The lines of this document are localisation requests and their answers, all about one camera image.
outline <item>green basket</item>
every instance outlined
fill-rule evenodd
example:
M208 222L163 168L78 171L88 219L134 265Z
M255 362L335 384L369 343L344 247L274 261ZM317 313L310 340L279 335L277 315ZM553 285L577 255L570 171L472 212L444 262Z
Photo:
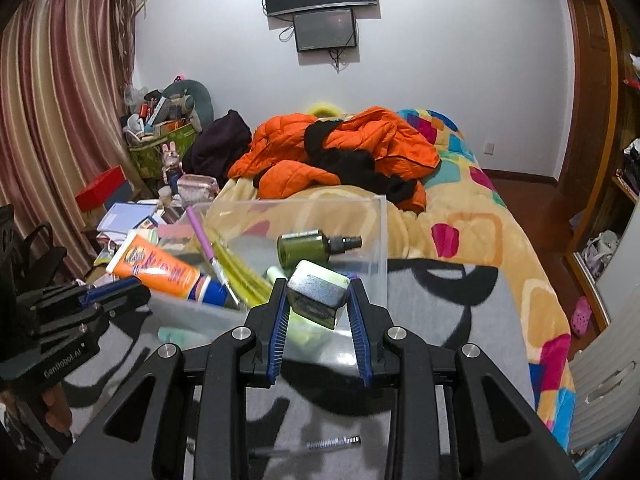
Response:
M162 145L175 142L175 149L180 159L198 133L191 123L174 130L165 136L144 142L137 146L129 146L129 156L142 178L162 178Z

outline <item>silver screw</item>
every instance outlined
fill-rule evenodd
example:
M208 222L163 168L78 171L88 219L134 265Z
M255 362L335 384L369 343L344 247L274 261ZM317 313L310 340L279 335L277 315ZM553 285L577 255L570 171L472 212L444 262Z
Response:
M238 326L234 329L231 335L234 339L242 341L242 339L247 339L251 335L251 329L246 326Z
M175 355L176 351L175 345L165 343L158 349L158 355L163 359L167 359Z
M386 334L391 339L404 339L406 337L406 330L401 326L393 326L389 330L386 331Z
M474 358L480 355L480 349L473 343L467 343L462 347L462 353L467 357Z

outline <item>brown floor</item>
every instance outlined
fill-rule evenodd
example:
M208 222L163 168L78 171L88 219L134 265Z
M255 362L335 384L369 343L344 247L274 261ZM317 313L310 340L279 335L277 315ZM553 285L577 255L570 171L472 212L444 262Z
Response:
M574 312L575 302L582 295L564 260L564 253L572 238L569 219L577 212L575 207L551 184L498 178L492 178L492 182L529 237L569 319ZM583 338L572 334L569 361L579 349L586 348L596 334L593 318Z

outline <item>orange puffer jacket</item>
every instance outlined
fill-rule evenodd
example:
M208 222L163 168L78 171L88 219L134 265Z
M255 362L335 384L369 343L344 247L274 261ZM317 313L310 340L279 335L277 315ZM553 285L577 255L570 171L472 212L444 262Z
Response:
M313 184L335 186L337 175L308 164L305 130L318 119L305 114L276 116L258 127L245 153L231 167L229 178L253 178L268 170L260 179L258 197L286 198ZM386 176L399 175L403 180L422 178L432 173L440 157L436 149L396 113L372 107L343 121L324 140L325 148L367 150L376 161L375 170ZM426 194L422 184L415 186L414 196L398 207L424 211Z

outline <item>transparent storage container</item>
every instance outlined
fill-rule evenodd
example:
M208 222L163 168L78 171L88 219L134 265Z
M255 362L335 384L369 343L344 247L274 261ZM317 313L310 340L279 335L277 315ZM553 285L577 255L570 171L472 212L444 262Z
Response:
M319 198L316 200L215 200L198 204L196 211L227 241L231 250L263 274L278 265L278 236L320 229L328 236L361 236L362 247L332 256L328 267L358 276L371 303L386 307L386 199ZM178 223L188 223L183 215ZM197 261L196 242L186 246L184 259ZM186 328L212 340L242 325L245 312L179 300L152 293L149 307L163 326ZM290 318L285 358L330 366L357 375L348 316L342 312L335 330L304 319Z

